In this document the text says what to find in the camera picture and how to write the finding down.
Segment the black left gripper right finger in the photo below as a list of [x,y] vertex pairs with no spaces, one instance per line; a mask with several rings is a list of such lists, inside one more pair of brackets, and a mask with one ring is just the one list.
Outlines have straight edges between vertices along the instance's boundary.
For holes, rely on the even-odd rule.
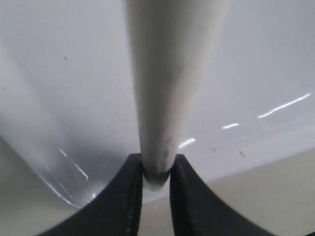
[[315,189],[279,163],[207,185],[183,155],[170,171],[177,236],[312,236]]

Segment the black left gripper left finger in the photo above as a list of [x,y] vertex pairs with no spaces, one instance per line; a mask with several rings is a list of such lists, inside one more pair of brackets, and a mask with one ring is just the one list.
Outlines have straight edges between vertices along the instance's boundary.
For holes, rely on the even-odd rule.
[[142,207],[139,154],[130,154],[110,183],[84,208],[44,236],[136,236]]

